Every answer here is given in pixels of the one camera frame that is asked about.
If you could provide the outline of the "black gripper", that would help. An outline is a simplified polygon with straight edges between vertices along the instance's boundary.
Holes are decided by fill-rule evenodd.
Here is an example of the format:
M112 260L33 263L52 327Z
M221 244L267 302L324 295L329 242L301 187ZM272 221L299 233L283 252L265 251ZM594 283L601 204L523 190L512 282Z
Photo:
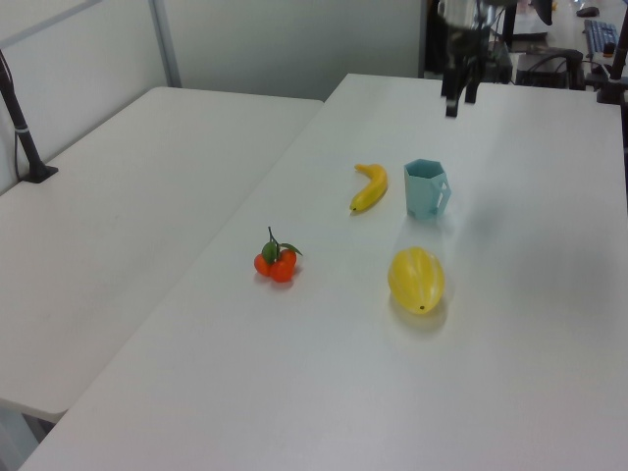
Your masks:
M475 104L482 74L489 60L491 27L462 27L446 25L445 67L441 97L445 100L445 115L456 118L460 95L464 89L462 73L466 73L465 102Z

